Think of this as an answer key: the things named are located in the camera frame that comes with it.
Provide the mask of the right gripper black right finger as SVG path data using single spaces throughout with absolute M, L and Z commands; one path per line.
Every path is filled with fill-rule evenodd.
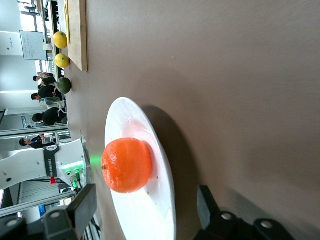
M 197 212 L 201 229 L 195 240 L 292 240 L 293 236 L 279 222 L 258 218 L 253 224 L 229 211 L 220 210 L 210 189 L 197 189 Z

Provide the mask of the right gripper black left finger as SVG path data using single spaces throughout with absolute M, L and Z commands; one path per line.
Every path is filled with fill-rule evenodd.
M 97 188 L 86 185 L 65 208 L 57 207 L 27 223 L 18 216 L 0 218 L 2 240 L 80 240 L 97 210 Z

